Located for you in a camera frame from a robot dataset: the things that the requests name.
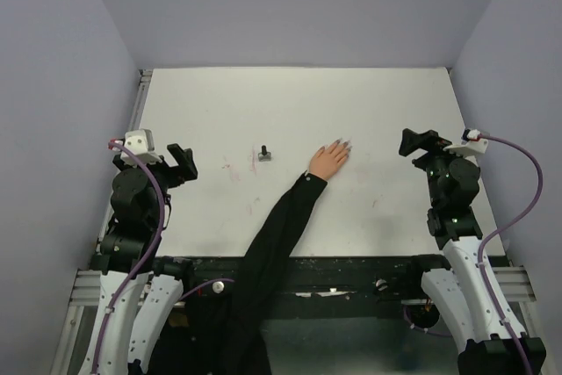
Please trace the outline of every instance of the red mark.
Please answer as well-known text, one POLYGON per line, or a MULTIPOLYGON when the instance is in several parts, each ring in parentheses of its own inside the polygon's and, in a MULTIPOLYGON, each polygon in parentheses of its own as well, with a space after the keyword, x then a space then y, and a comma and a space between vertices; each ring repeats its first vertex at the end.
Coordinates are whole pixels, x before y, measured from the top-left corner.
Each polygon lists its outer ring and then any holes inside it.
POLYGON ((362 167, 355 167, 355 176, 357 178, 357 181, 362 184, 369 177, 369 170, 362 167))
POLYGON ((257 176, 257 169, 256 169, 256 149, 252 147, 252 172, 257 176))
POLYGON ((240 174, 232 167, 228 167, 230 171, 230 181, 231 182, 240 182, 240 174))

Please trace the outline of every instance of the white bracket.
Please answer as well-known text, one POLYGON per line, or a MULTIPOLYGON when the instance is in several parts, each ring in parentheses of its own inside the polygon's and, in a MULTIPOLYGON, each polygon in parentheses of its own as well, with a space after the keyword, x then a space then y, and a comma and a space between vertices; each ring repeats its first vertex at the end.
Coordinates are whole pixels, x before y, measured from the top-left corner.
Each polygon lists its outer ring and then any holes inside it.
MULTIPOLYGON (((100 277, 99 305, 97 307, 96 321, 90 337, 90 347, 86 353, 79 375, 91 375, 92 359, 96 348, 97 336, 105 316, 106 308, 112 295, 121 285, 127 274, 109 271, 100 277)), ((134 318, 139 307, 139 297, 148 281, 148 274, 138 274, 129 281, 125 290, 115 303, 113 312, 109 317, 105 329, 104 341, 99 354, 97 375, 123 375, 127 369, 127 346, 131 338, 134 318)))
POLYGON ((144 304, 134 320, 129 343, 129 363, 140 360, 143 373, 148 364, 162 328, 174 305, 184 292, 184 283, 172 276, 161 275, 152 279, 152 285, 144 304))
POLYGON ((460 145, 459 144, 452 144, 448 147, 443 148, 445 151, 449 151, 455 155, 461 155, 463 157, 470 157, 470 156, 479 156, 483 155, 488 148, 488 141, 487 140, 479 140, 479 141, 463 141, 460 145))
POLYGON ((421 288, 431 298, 455 340, 458 353, 474 339, 471 312, 455 275, 445 268, 424 272, 421 288))
MULTIPOLYGON (((476 343, 490 340, 492 334, 497 334, 500 338, 511 338, 511 335, 501 323, 501 317, 494 307, 494 303, 480 274, 477 258, 480 244, 481 240, 476 236, 466 236, 461 237, 458 241, 448 241, 443 248, 443 254, 455 271, 470 310, 474 326, 474 341, 476 343)), ((490 279, 501 308, 509 318, 510 324, 517 333, 517 336, 521 337, 522 333, 526 332, 525 328, 517 320, 506 301, 486 252, 482 259, 485 263, 486 274, 490 279)))
MULTIPOLYGON (((145 164, 154 164, 155 162, 162 161, 160 156, 155 153, 155 142, 152 137, 152 131, 149 129, 139 129, 125 133, 123 145, 145 164)), ((125 153, 121 153, 121 160, 129 166, 136 165, 131 157, 125 153)))

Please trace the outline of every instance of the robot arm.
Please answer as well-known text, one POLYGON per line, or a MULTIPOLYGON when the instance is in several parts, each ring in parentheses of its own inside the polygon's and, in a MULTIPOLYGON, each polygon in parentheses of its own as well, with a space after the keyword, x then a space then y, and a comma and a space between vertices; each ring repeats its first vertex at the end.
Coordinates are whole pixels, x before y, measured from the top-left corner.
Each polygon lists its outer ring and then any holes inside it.
POLYGON ((462 144, 454 145, 435 131, 415 133, 405 129, 402 133, 400 155, 410 155, 417 149, 426 151, 412 163, 426 172, 431 199, 429 232, 451 267, 425 272, 421 287, 453 335, 461 375, 529 374, 524 370, 523 353, 531 372, 538 374, 546 355, 542 341, 529 338, 515 317, 486 253, 481 263, 478 259, 482 233, 470 204, 479 193, 480 169, 465 158, 484 154, 487 140, 475 130, 466 130, 463 139, 462 144), (481 266, 489 286, 482 277, 481 266))
POLYGON ((113 158, 121 171, 112 183, 114 214, 101 242, 100 254, 92 258, 91 268, 102 271, 101 290, 90 347, 79 375, 146 373, 169 311, 184 292, 184 280, 190 283, 188 261, 178 262, 170 257, 155 260, 158 246, 155 242, 159 242, 156 233, 162 227, 159 224, 163 206, 155 194, 155 184, 169 201, 168 189, 196 179, 198 172, 191 150, 182 150, 177 144, 168 145, 168 151, 177 161, 177 166, 170 167, 162 156, 155 154, 150 131, 132 131, 124 140, 113 143, 126 146, 140 163, 148 166, 154 182, 130 157, 113 158), (156 275, 151 291, 138 312, 153 265, 156 275))

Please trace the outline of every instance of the hand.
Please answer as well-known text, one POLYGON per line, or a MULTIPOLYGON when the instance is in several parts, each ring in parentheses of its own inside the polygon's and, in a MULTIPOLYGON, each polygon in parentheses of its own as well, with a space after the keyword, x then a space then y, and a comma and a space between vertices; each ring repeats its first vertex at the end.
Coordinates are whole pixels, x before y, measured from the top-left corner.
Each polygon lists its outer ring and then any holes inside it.
POLYGON ((320 148, 308 166, 308 172, 324 179, 329 180, 343 164, 348 160, 349 151, 351 146, 348 142, 341 142, 340 140, 334 142, 326 149, 320 148))

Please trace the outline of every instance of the cable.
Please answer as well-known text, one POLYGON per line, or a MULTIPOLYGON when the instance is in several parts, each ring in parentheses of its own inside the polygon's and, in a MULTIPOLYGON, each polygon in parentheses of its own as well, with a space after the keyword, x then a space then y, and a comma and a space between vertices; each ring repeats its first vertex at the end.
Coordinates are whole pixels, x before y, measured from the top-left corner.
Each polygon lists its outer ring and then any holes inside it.
POLYGON ((504 324, 506 330, 509 332, 509 335, 511 335, 511 338, 513 338, 517 351, 519 352, 519 355, 521 356, 521 359, 523 361, 525 372, 527 373, 527 375, 533 375, 533 371, 530 367, 529 359, 525 354, 525 350, 523 349, 523 346, 521 345, 521 342, 519 341, 517 334, 513 330, 513 327, 511 327, 511 324, 507 321, 507 316, 504 314, 503 309, 501 308, 500 301, 495 295, 492 284, 490 283, 490 278, 488 277, 486 272, 486 266, 483 264, 483 256, 484 256, 484 248, 486 247, 488 242, 490 242, 496 235, 512 227, 516 222, 518 222, 523 217, 525 217, 530 212, 530 210, 532 210, 535 207, 543 191, 543 170, 541 169, 540 164, 538 163, 537 159, 533 156, 533 154, 531 154, 525 148, 515 144, 514 142, 503 140, 502 138, 496 138, 495 136, 490 136, 490 135, 481 135, 480 137, 486 140, 495 141, 501 144, 508 145, 511 148, 515 148, 516 150, 521 151, 523 154, 529 157, 529 159, 535 165, 535 169, 537 169, 537 176, 538 176, 537 192, 535 193, 535 197, 533 198, 533 200, 530 201, 530 204, 527 206, 527 208, 525 208, 519 215, 517 215, 514 219, 512 219, 508 224, 506 224, 504 227, 495 229, 490 235, 488 235, 484 239, 484 241, 482 241, 478 249, 478 262, 479 262, 480 274, 482 274, 482 279, 484 280, 484 284, 486 285, 486 289, 488 290, 490 299, 494 303, 494 307, 498 312, 498 314, 500 315, 502 323, 504 324))
POLYGON ((205 281, 204 283, 201 283, 197 287, 193 287, 191 290, 189 290, 184 296, 179 298, 179 301, 182 301, 182 300, 186 299, 188 296, 191 296, 197 290, 202 289, 203 287, 206 287, 206 286, 211 285, 213 283, 216 283, 217 281, 222 281, 222 282, 227 282, 227 283, 233 283, 234 282, 234 280, 231 279, 231 278, 215 278, 214 280, 205 281))
POLYGON ((434 337, 442 337, 442 338, 451 338, 452 337, 451 334, 439 333, 439 332, 436 332, 436 331, 429 331, 427 328, 422 328, 422 327, 416 326, 412 322, 412 319, 410 318, 410 313, 407 310, 407 306, 402 307, 402 312, 404 314, 404 321, 407 322, 407 324, 410 326, 410 329, 413 329, 415 331, 419 331, 423 334, 432 335, 434 337))
MULTIPOLYGON (((158 198, 158 208, 159 208, 159 211, 160 211, 159 212, 160 215, 159 215, 159 218, 158 218, 158 227, 156 229, 156 233, 155 233, 155 237, 154 237, 153 241, 150 243, 147 251, 144 253, 144 255, 139 260, 139 262, 133 267, 131 272, 129 272, 129 274, 127 274, 127 276, 125 277, 123 282, 119 285, 119 287, 117 288, 117 290, 113 294, 111 300, 109 301, 109 304, 107 305, 107 309, 113 309, 113 307, 115 306, 115 302, 117 302, 120 294, 123 292, 123 290, 125 290, 125 287, 128 284, 128 282, 131 281, 134 278, 134 276, 136 276, 136 274, 139 272, 139 270, 142 268, 142 266, 145 264, 145 262, 148 260, 148 258, 155 252, 156 248, 158 247, 158 243, 160 242, 160 240, 162 238, 162 231, 164 229, 164 219, 166 218, 166 212, 165 212, 165 209, 164 209, 164 196, 162 194, 162 189, 160 189, 160 185, 156 181, 155 176, 148 169, 148 166, 144 162, 142 162, 139 159, 139 157, 137 157, 135 154, 133 154, 133 152, 131 152, 125 146, 123 146, 121 144, 118 144, 117 142, 114 142, 114 141, 110 141, 108 145, 109 145, 110 148, 117 148, 120 151, 127 154, 129 157, 131 157, 131 160, 133 160, 134 163, 137 166, 139 166, 139 168, 142 171, 145 172, 145 174, 148 177, 148 180, 150 181, 152 186, 155 188, 156 197, 158 198)), ((107 322, 109 321, 110 315, 111 315, 111 313, 104 315, 104 318, 102 319, 101 326, 99 328, 99 334, 97 335, 96 348, 94 349, 94 356, 92 358, 92 364, 91 364, 91 374, 94 374, 94 375, 97 374, 97 366, 98 366, 98 363, 99 363, 99 356, 101 354, 102 343, 104 342, 105 331, 107 330, 107 322)))

